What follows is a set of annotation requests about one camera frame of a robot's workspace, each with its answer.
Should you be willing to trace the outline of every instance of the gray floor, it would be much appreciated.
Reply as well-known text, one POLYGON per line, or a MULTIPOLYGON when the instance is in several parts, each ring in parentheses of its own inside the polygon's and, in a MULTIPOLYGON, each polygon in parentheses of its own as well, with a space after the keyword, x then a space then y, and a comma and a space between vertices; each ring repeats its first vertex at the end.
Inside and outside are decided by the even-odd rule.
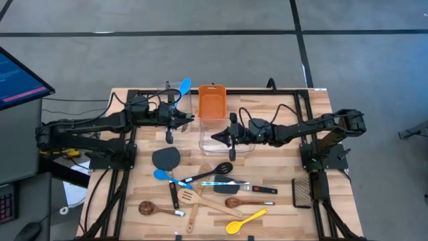
MULTIPOLYGON (((423 0, 297 0, 303 30, 428 29, 423 0)), ((293 29, 280 0, 14 0, 0 32, 293 29)), ((397 131, 428 120, 428 35, 305 35, 314 85, 333 109, 365 113, 367 133, 344 142, 364 235, 426 240, 427 142, 397 131)), ((0 45, 53 85, 56 98, 106 98, 111 87, 157 87, 185 77, 194 86, 304 87, 294 35, 193 37, 2 37, 0 45)), ((105 103, 44 101, 82 112, 105 103)), ((43 120, 64 118, 43 114, 43 120)), ((63 193, 55 182, 56 193, 63 193)), ((65 197, 53 199, 53 207, 65 197)), ((80 210, 54 216, 51 238, 71 238, 80 210)))

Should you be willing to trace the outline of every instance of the orange plastic bin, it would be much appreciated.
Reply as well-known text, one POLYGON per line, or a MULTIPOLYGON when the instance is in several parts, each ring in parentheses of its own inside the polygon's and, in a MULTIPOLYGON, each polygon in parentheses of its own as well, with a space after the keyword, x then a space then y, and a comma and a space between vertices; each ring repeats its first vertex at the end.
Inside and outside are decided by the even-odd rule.
POLYGON ((199 118, 222 119, 227 115, 226 88, 218 84, 202 85, 199 92, 199 118))

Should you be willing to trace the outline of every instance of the yellow spoon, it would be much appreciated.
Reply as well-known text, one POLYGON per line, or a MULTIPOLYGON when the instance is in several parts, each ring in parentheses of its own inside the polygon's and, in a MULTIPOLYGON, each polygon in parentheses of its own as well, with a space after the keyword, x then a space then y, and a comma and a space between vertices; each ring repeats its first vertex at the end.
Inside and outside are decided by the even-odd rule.
POLYGON ((247 223, 247 222, 249 222, 249 221, 251 221, 251 220, 253 220, 253 219, 255 219, 255 218, 258 218, 258 217, 260 217, 260 216, 264 215, 264 214, 265 214, 265 213, 267 213, 267 212, 268 212, 268 209, 267 209, 267 208, 265 208, 265 209, 263 209, 263 210, 260 210, 260 211, 256 212, 254 215, 252 215, 251 217, 247 218, 247 219, 246 219, 246 220, 244 220, 244 221, 240 221, 240 222, 238 222, 238 221, 233 221, 233 222, 230 222, 230 223, 226 226, 226 232, 227 232, 228 234, 236 234, 237 232, 239 232, 239 230, 241 229, 241 227, 242 227, 242 225, 243 225, 243 224, 245 224, 245 223, 247 223))

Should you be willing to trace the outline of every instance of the monitor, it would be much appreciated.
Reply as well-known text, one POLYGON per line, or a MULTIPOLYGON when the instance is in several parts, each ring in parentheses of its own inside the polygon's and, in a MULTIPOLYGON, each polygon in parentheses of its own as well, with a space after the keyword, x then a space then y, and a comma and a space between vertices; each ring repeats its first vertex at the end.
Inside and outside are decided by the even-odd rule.
POLYGON ((0 110, 53 93, 49 84, 0 47, 0 110))

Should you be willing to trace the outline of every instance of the wooden table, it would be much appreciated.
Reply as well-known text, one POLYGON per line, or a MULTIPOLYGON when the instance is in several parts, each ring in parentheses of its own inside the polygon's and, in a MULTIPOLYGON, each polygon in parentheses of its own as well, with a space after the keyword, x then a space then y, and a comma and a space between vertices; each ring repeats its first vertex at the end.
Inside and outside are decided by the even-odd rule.
MULTIPOLYGON (((126 100, 127 88, 114 88, 113 92, 122 100, 126 100)), ((332 112, 328 93, 325 90, 308 90, 310 103, 314 118, 323 113, 332 112)), ((264 118, 271 120, 278 104, 287 104, 295 108, 294 99, 288 95, 228 95, 227 110, 237 112, 239 107, 245 107, 253 118, 264 118)), ((306 109, 302 103, 302 112, 306 116, 306 109)), ((198 113, 198 96, 192 95, 193 113, 198 113)), ((109 114, 118 112, 123 106, 114 100, 109 114)), ((292 125, 297 123, 296 116, 289 110, 282 108, 279 111, 275 123, 292 125)), ((117 137, 112 133, 104 132, 103 139, 117 137)), ((291 143, 280 148, 268 145, 257 145, 255 150, 244 157, 237 156, 233 162, 233 171, 229 174, 239 180, 250 181, 254 185, 263 185, 278 189, 277 195, 239 191, 239 198, 268 199, 276 202, 276 206, 268 206, 268 213, 244 225, 241 231, 235 235, 228 235, 225 231, 226 225, 237 218, 218 212, 208 207, 200 207, 192 234, 186 233, 185 229, 189 219, 191 205, 180 203, 180 210, 186 211, 184 218, 157 213, 151 216, 143 216, 138 212, 138 205, 142 201, 151 201, 160 208, 172 209, 171 195, 167 181, 159 181, 152 174, 155 167, 152 164, 152 152, 165 148, 176 147, 181 153, 180 165, 174 169, 174 177, 182 179, 197 174, 200 166, 204 163, 214 168, 217 164, 228 161, 228 156, 222 157, 204 155, 199 145, 199 119, 191 123, 188 133, 174 133, 174 144, 165 142, 165 129, 154 127, 142 127, 138 130, 136 144, 138 155, 134 169, 130 172, 126 203, 123 214, 121 240, 174 240, 176 235, 182 235, 183 240, 247 240, 248 236, 255 236, 256 240, 317 240, 314 212, 312 209, 297 209, 292 204, 292 184, 295 177, 303 177, 307 173, 302 169, 298 145, 300 139, 294 139, 291 143)), ((87 192, 90 196, 95 183, 100 178, 103 170, 93 172, 87 192)), ((362 230, 358 213, 356 210, 352 189, 347 180, 338 171, 327 171, 330 185, 332 205, 339 216, 349 228, 359 236, 362 230)), ((101 181, 94 200, 90 206, 88 225, 95 222, 106 205, 108 188, 110 185, 111 171, 101 181)), ((203 197, 219 204, 223 204, 230 195, 213 192, 212 187, 206 187, 203 197)), ((81 222, 84 221, 87 202, 84 204, 81 222)), ((116 219, 116 208, 110 217, 108 235, 111 236, 116 219)), ((263 206, 239 206, 237 210, 249 217, 263 206)), ((325 233, 328 236, 328 222, 324 208, 322 217, 325 233)))

